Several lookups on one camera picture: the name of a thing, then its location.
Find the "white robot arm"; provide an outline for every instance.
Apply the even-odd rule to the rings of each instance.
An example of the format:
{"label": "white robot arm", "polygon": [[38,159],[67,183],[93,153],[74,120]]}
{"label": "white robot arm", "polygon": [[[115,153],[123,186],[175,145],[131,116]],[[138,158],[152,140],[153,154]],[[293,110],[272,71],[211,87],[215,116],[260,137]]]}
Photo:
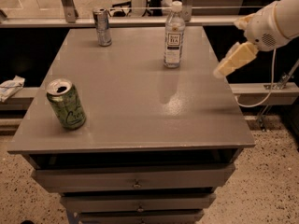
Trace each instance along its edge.
{"label": "white robot arm", "polygon": [[235,26],[245,31],[248,42],[233,45],[214,70],[215,77],[226,77],[253,61],[259,50],[280,48],[299,36],[299,0],[275,1],[236,21]]}

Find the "table top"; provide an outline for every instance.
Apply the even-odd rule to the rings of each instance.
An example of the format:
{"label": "table top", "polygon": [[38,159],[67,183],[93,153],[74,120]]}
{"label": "table top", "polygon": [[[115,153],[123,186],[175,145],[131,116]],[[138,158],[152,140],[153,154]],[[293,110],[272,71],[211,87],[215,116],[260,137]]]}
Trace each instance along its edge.
{"label": "table top", "polygon": [[[164,67],[164,28],[70,30],[9,146],[9,153],[79,153],[253,147],[254,140],[202,27],[186,27],[180,68]],[[47,85],[77,87],[85,124],[65,130]]]}

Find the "cable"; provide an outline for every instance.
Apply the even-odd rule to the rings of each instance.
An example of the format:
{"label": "cable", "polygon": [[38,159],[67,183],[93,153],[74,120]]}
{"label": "cable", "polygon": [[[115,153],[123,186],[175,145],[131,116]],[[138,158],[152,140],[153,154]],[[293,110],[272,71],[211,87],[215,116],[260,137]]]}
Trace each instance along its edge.
{"label": "cable", "polygon": [[242,105],[238,101],[236,101],[238,105],[240,105],[241,107],[244,107],[244,108],[253,108],[253,107],[256,107],[258,105],[261,105],[262,103],[264,103],[270,97],[270,95],[272,93],[272,90],[273,90],[273,84],[274,84],[274,66],[275,66],[276,55],[277,55],[277,50],[274,49],[273,57],[272,57],[272,67],[271,67],[271,84],[270,84],[270,90],[269,90],[267,96],[265,96],[264,99],[261,100],[261,102],[259,102],[258,104],[255,104],[255,105]]}

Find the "silver can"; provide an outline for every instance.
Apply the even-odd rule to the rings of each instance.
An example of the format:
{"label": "silver can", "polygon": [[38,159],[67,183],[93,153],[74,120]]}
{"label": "silver can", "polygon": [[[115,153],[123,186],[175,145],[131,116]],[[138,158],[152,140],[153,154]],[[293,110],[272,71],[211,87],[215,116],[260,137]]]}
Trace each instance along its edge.
{"label": "silver can", "polygon": [[95,7],[93,9],[93,18],[99,45],[102,47],[110,46],[112,40],[107,10],[102,7]]}
{"label": "silver can", "polygon": [[68,79],[55,79],[47,87],[47,98],[62,126],[75,130],[83,125],[86,116],[74,84]]}

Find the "gray table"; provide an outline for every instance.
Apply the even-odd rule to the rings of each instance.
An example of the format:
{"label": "gray table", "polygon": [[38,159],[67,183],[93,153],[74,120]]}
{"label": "gray table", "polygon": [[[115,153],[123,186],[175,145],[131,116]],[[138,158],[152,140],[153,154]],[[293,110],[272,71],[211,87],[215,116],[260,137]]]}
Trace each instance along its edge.
{"label": "gray table", "polygon": [[[111,35],[103,48],[94,29],[69,32],[8,152],[22,154],[36,168],[34,179],[61,193],[85,223],[192,223],[241,150],[254,146],[248,125],[229,85],[212,76],[217,59],[202,27],[186,28],[178,69],[163,66],[164,28]],[[72,132],[45,96],[47,84],[62,77],[77,86],[87,113]]]}

